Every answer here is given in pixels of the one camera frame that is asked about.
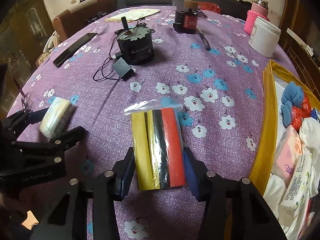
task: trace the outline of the floral tablecloth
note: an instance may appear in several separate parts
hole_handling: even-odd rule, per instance
[[[123,116],[123,109],[153,98],[181,96],[184,145],[209,170],[228,179],[249,175],[262,123],[262,71],[269,59],[250,48],[242,20],[206,11],[209,18],[198,21],[212,48],[206,51],[199,35],[173,30],[172,7],[153,8],[161,12],[145,22],[156,31],[152,34],[155,58],[134,66],[136,75],[128,81],[92,79],[108,56],[114,31],[121,28],[120,23],[100,19],[61,43],[24,86],[35,110],[48,107],[56,96],[70,99],[76,109],[68,128],[81,125],[88,131],[86,140],[66,152],[67,176],[32,187],[38,216],[59,186],[72,178],[96,176],[124,157],[132,140],[130,120]],[[53,60],[87,32],[98,35],[56,68]],[[117,51],[116,44],[112,52]],[[298,76],[279,46],[272,59]],[[16,102],[9,114],[22,109],[20,96]],[[19,140],[42,141],[38,126],[30,125]],[[91,205],[89,202],[89,239],[93,238]],[[115,203],[115,209],[121,239],[196,239],[204,203],[198,203],[187,187],[143,192],[132,187],[123,202]]]

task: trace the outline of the smartphone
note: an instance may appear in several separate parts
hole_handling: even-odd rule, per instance
[[[57,68],[61,67],[68,58],[71,58],[78,49],[80,49],[84,44],[88,43],[95,35],[97,35],[97,33],[87,33],[86,35],[82,36],[53,61],[54,65]]]

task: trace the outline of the white tissue package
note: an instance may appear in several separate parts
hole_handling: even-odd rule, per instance
[[[50,139],[59,136],[73,109],[74,105],[70,100],[56,97],[41,121],[40,132]]]
[[[309,189],[311,164],[312,154],[303,154],[298,157],[292,179],[279,205],[280,225],[290,227],[298,215]]]

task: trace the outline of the black pen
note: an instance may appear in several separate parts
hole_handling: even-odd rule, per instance
[[[201,32],[201,30],[199,29],[199,27],[197,26],[197,30],[199,32],[199,35],[200,35],[200,38],[202,40],[202,42],[204,43],[204,47],[206,50],[211,50],[211,47],[210,47],[210,44],[209,42],[207,41],[207,39],[204,37],[203,33]]]

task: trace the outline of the white plastic container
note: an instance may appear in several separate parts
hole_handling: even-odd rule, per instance
[[[249,45],[265,57],[271,57],[276,50],[281,30],[267,20],[257,17],[250,35]]]

